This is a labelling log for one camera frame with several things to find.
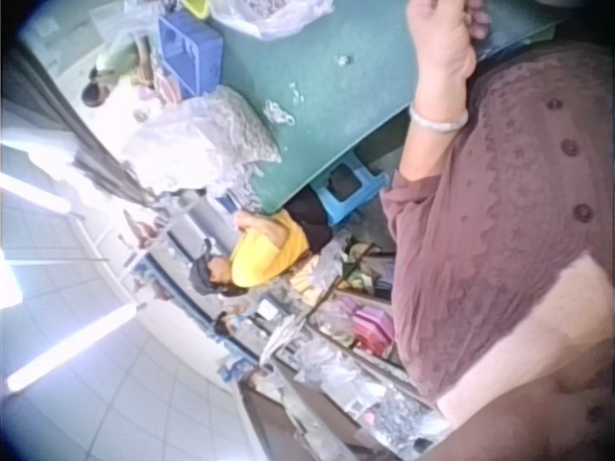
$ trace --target yellow shirt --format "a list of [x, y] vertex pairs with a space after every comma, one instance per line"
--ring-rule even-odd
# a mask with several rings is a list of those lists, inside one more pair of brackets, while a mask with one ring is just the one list
[[288, 239], [277, 248], [258, 230], [247, 229], [231, 256], [232, 279], [237, 286], [250, 288], [277, 277], [309, 248], [306, 235], [287, 211], [270, 217], [288, 229]]

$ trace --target black pants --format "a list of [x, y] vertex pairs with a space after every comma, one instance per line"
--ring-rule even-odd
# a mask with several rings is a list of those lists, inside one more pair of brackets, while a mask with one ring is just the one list
[[327, 224], [327, 211], [310, 187], [303, 188], [283, 208], [304, 231], [312, 253], [320, 253], [331, 242], [333, 230]]

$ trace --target blue stool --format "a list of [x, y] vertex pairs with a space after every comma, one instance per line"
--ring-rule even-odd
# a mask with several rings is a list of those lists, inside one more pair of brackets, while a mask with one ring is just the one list
[[[328, 189], [329, 178], [332, 172], [340, 165], [348, 167], [360, 182], [359, 189], [343, 201], [337, 200]], [[388, 183], [389, 177], [386, 173], [380, 173], [377, 176], [372, 175], [355, 156], [355, 153], [351, 151], [312, 181], [310, 187], [314, 189], [318, 199], [327, 211], [329, 224], [334, 226], [342, 222], [355, 209], [376, 197], [378, 192]]]

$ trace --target white bracelet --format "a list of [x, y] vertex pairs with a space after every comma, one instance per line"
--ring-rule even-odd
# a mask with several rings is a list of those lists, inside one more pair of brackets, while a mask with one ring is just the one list
[[468, 114], [468, 110], [466, 109], [463, 112], [463, 115], [461, 115], [461, 118], [459, 118], [459, 120], [457, 120], [456, 122], [450, 122], [450, 123], [431, 122], [430, 120], [423, 118], [416, 112], [416, 109], [414, 108], [414, 101], [412, 101], [412, 104], [410, 104], [409, 112], [410, 112], [410, 118], [412, 119], [412, 121], [416, 122], [418, 125], [424, 128], [427, 128], [429, 130], [432, 130], [434, 132], [439, 132], [439, 133], [456, 132], [457, 130], [460, 130], [461, 128], [463, 128], [465, 124], [468, 123], [468, 119], [470, 118], [470, 115]]

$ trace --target ceiling light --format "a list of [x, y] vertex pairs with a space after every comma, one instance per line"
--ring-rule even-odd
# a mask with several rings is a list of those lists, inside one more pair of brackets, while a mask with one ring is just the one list
[[121, 327], [136, 315], [137, 305], [127, 304], [80, 329], [42, 353], [7, 379], [9, 391], [17, 392], [58, 368], [66, 360], [89, 348], [96, 341]]
[[57, 213], [66, 214], [70, 212], [70, 202], [57, 195], [34, 187], [27, 182], [20, 181], [12, 176], [0, 172], [0, 188], [8, 190], [22, 199], [25, 199], [38, 206], [43, 206]]
[[0, 248], [0, 309], [13, 307], [23, 302], [23, 294], [9, 262]]

